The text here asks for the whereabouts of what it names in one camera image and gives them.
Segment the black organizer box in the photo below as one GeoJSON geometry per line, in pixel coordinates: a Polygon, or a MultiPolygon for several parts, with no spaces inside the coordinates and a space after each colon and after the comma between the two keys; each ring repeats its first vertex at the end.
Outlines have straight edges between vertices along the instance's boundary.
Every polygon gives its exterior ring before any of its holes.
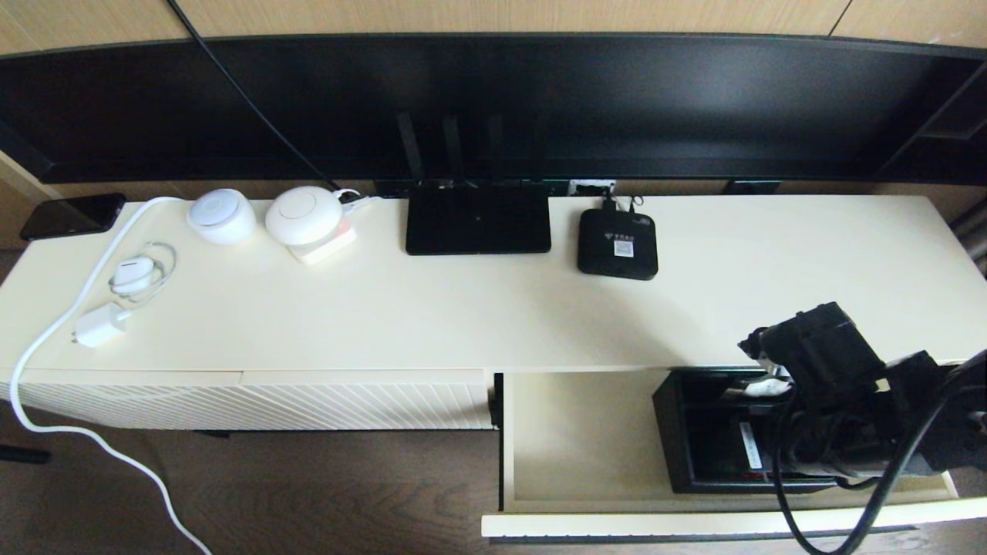
{"type": "Polygon", "coordinates": [[[742,474],[733,419],[775,417],[792,387],[754,370],[673,369],[652,394],[675,494],[773,494],[773,477],[742,474]]]}

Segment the cream ribbed drawer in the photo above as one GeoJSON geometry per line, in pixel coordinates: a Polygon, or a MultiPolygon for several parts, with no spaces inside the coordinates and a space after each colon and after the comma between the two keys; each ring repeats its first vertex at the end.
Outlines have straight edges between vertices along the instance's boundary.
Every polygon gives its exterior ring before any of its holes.
{"type": "Polygon", "coordinates": [[[787,537],[773,494],[676,494],[652,394],[666,370],[546,372],[503,379],[502,541],[787,537]]]}

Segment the white ribbed sideboard cabinet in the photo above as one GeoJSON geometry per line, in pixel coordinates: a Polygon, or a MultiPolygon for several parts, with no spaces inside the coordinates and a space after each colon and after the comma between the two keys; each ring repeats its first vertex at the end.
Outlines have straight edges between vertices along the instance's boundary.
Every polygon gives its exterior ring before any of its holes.
{"type": "Polygon", "coordinates": [[[550,201],[541,255],[417,257],[406,203],[353,214],[355,243],[307,266],[258,229],[204,241],[187,203],[145,212],[81,303],[113,301],[113,266],[145,243],[177,250],[169,284],[98,348],[70,317],[24,372],[482,369],[637,372],[743,368],[754,329],[835,301],[885,361],[927,351],[964,361],[987,348],[987,281],[924,197],[651,197],[651,281],[582,274],[585,197],[550,201]]]}

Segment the black set-top box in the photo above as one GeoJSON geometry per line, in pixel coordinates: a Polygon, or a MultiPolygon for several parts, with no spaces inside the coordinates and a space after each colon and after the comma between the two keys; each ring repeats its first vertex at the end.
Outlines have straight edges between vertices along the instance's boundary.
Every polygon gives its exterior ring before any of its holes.
{"type": "Polygon", "coordinates": [[[651,281],[659,271],[655,221],[638,212],[586,210],[579,218],[581,273],[651,281]]]}

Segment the grey pleated curtain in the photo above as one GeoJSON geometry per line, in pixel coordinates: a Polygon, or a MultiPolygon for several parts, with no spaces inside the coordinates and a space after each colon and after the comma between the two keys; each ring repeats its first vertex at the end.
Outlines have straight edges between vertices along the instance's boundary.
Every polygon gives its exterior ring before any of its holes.
{"type": "Polygon", "coordinates": [[[953,219],[949,228],[987,281],[987,197],[953,219]]]}

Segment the black router with antennas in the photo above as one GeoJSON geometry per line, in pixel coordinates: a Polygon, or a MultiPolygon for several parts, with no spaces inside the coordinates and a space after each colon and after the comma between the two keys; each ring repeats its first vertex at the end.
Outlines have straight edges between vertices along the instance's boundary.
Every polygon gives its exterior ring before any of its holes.
{"type": "Polygon", "coordinates": [[[491,172],[476,185],[465,178],[458,120],[442,130],[454,178],[447,185],[424,179],[423,159],[409,113],[397,116],[413,185],[406,205],[405,251],[412,256],[532,255],[552,249],[546,187],[500,179],[503,117],[489,118],[491,172]]]}

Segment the large black flat television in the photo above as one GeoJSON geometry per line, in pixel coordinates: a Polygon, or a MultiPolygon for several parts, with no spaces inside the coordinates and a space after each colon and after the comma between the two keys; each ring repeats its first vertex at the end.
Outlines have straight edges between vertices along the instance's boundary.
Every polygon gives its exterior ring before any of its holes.
{"type": "Polygon", "coordinates": [[[987,50],[796,35],[238,36],[0,56],[0,152],[43,183],[465,178],[987,186],[987,50]]]}

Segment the cream ribbed cabinet front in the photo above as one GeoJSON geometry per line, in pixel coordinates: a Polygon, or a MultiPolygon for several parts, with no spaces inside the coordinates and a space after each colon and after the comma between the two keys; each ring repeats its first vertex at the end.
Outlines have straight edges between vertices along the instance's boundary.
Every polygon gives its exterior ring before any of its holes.
{"type": "Polygon", "coordinates": [[[492,429],[482,369],[246,370],[239,386],[281,414],[279,429],[492,429]]]}
{"type": "Polygon", "coordinates": [[[124,372],[29,369],[25,406],[121,429],[236,431],[261,428],[256,401],[239,372],[124,372]]]}

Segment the pinkish white square base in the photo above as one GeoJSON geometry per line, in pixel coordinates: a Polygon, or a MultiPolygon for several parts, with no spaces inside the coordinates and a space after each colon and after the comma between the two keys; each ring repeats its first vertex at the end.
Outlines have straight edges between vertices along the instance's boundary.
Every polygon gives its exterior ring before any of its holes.
{"type": "Polygon", "coordinates": [[[356,237],[357,232],[352,222],[347,217],[343,217],[335,230],[324,238],[309,244],[288,246],[287,250],[299,262],[313,266],[355,243],[356,237]]]}

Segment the large white dome device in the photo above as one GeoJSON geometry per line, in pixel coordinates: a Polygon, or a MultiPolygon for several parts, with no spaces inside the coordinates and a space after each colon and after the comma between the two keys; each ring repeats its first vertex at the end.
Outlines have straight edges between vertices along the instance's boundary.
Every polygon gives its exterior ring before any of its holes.
{"type": "Polygon", "coordinates": [[[341,201],[324,187],[293,187],[269,205],[264,225],[275,241],[299,247],[321,241],[339,227],[341,201]]]}

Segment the small white round speaker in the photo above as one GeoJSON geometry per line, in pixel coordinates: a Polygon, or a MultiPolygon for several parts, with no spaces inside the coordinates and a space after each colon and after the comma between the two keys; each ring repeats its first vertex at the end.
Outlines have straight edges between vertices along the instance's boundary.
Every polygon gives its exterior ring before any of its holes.
{"type": "Polygon", "coordinates": [[[202,239],[218,245],[247,241],[258,219],[250,200],[234,189],[212,190],[188,207],[186,222],[202,239]]]}

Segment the white power adapter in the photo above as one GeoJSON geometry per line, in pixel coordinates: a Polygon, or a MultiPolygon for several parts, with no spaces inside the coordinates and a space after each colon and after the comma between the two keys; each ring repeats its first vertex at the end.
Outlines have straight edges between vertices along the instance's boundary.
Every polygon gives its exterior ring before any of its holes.
{"type": "Polygon", "coordinates": [[[106,303],[95,308],[75,321],[72,341],[86,348],[98,348],[126,333],[126,323],[133,316],[133,310],[116,302],[106,303]]]}

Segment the black smartphone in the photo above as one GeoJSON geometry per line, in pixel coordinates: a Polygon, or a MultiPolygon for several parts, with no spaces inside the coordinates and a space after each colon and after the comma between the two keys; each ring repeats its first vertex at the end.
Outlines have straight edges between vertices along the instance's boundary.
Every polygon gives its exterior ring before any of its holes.
{"type": "Polygon", "coordinates": [[[29,215],[20,230],[20,238],[39,241],[102,234],[112,229],[124,205],[126,196],[122,193],[47,200],[29,215]]]}

